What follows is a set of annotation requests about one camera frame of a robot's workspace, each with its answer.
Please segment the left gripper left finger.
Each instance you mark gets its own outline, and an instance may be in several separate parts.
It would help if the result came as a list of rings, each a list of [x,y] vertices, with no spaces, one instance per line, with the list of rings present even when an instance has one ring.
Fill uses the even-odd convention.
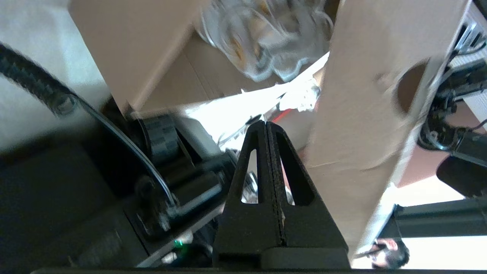
[[[246,133],[214,243],[216,252],[261,252],[281,242],[280,203],[273,180],[270,124],[252,124]],[[252,151],[257,153],[258,203],[241,201]]]

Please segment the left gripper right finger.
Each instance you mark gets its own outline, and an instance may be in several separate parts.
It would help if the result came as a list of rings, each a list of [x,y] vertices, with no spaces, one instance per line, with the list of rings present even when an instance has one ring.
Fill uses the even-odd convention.
[[[287,247],[346,250],[348,246],[285,130],[267,123],[278,227]]]

